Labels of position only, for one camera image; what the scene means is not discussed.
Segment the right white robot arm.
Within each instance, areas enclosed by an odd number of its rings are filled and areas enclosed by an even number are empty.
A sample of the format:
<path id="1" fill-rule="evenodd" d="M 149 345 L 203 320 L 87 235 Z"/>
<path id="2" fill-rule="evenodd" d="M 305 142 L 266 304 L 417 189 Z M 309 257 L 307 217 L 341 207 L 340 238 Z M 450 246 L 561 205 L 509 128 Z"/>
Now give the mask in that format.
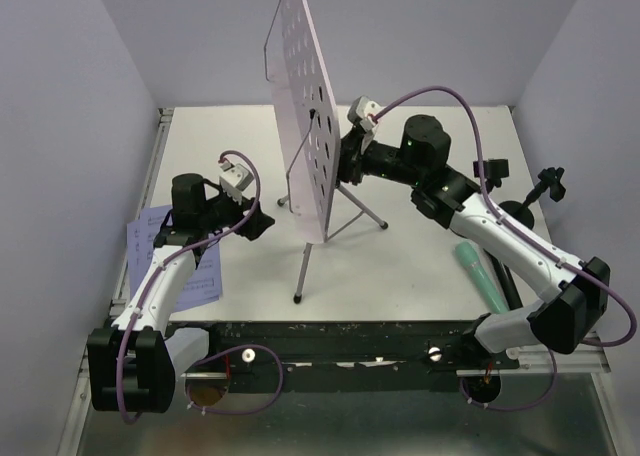
<path id="1" fill-rule="evenodd" d="M 493 213 L 478 184 L 447 163 L 451 138 L 433 116 L 406 120 L 397 147 L 374 140 L 371 118 L 350 117 L 342 138 L 338 178 L 357 185 L 376 176 L 411 187 L 411 201 L 425 217 L 475 242 L 515 272 L 537 302 L 479 317 L 460 343 L 460 355 L 480 368 L 496 353 L 542 344 L 570 354 L 604 314 L 610 268 L 594 257 L 584 262 L 540 238 L 509 214 Z"/>

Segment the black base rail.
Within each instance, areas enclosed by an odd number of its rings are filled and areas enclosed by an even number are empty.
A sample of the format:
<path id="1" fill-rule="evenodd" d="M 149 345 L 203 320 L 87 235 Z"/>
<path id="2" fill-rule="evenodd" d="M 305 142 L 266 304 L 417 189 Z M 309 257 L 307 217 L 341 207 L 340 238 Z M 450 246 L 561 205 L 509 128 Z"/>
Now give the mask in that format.
<path id="1" fill-rule="evenodd" d="M 204 323 L 209 352 L 231 353 L 180 376 L 193 385 L 228 386 L 242 394 L 453 392 L 463 374 L 518 369 L 518 362 L 504 353 L 463 355 L 461 338 L 470 325 L 468 321 Z"/>

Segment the green toy microphone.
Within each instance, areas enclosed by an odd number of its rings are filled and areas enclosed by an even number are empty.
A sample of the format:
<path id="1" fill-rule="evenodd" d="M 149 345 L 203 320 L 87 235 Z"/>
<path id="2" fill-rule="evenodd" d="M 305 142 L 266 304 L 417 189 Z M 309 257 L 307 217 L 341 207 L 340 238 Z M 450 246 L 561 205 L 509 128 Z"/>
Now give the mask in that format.
<path id="1" fill-rule="evenodd" d="M 466 270 L 491 312 L 506 313 L 508 311 L 506 302 L 484 269 L 474 247 L 466 241 L 461 242 L 455 246 L 454 255 L 458 263 Z"/>

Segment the black microphone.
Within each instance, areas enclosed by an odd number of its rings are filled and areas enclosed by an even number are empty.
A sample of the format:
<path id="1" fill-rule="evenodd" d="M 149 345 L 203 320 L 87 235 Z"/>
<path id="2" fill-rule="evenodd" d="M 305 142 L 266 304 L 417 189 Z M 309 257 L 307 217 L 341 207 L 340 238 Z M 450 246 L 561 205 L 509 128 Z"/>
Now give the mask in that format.
<path id="1" fill-rule="evenodd" d="M 511 310 L 522 308 L 523 303 L 509 268 L 503 265 L 493 255 L 489 254 L 488 257 L 508 307 Z"/>

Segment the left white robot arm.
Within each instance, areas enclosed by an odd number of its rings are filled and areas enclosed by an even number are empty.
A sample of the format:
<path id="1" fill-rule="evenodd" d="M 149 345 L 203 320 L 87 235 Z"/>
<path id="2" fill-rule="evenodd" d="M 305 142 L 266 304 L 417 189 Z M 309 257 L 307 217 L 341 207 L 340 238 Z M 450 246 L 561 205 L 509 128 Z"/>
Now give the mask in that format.
<path id="1" fill-rule="evenodd" d="M 253 241 L 274 225 L 259 199 L 244 191 L 260 182 L 242 164 L 223 164 L 213 183 L 195 173 L 173 178 L 171 208 L 153 240 L 150 266 L 132 300 L 108 327 L 87 339 L 92 406 L 118 411 L 126 420 L 142 413 L 163 413 L 173 399 L 179 372 L 194 366 L 214 369 L 220 344 L 207 331 L 186 328 L 166 334 L 170 316 L 199 267 L 208 246 L 229 234 Z"/>

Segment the black microphone stand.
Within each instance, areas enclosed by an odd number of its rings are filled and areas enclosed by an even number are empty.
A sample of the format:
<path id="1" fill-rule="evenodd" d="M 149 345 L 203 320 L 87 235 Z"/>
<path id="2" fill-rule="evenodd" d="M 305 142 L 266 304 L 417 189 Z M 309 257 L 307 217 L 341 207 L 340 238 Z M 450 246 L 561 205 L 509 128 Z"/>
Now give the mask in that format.
<path id="1" fill-rule="evenodd" d="M 509 161 L 507 159 L 489 159 L 482 162 L 473 162 L 474 176 L 485 183 L 486 190 L 490 193 L 495 188 L 500 188 L 504 179 L 510 175 Z"/>
<path id="2" fill-rule="evenodd" d="M 548 192 L 549 197 L 554 202 L 561 201 L 566 194 L 566 188 L 561 182 L 561 179 L 565 173 L 563 167 L 549 167 L 543 169 L 538 174 L 538 183 L 527 194 L 522 202 L 506 200 L 499 204 L 499 207 L 506 211 L 518 222 L 523 224 L 530 230 L 534 229 L 535 217 L 530 209 L 530 206 L 537 202 L 540 197 Z"/>

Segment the silver tripod music stand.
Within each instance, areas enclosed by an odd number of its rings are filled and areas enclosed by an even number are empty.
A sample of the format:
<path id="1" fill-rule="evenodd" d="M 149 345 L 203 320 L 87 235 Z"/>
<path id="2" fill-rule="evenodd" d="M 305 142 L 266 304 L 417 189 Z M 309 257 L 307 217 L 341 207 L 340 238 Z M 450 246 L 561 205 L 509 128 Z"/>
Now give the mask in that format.
<path id="1" fill-rule="evenodd" d="M 337 178 L 341 131 L 337 106 L 307 0 L 278 0 L 272 19 L 281 27 L 281 49 L 263 46 L 286 194 L 277 205 L 288 210 L 305 242 L 293 302 L 303 289 L 314 246 L 324 244 L 366 215 L 381 229 L 388 223 Z"/>

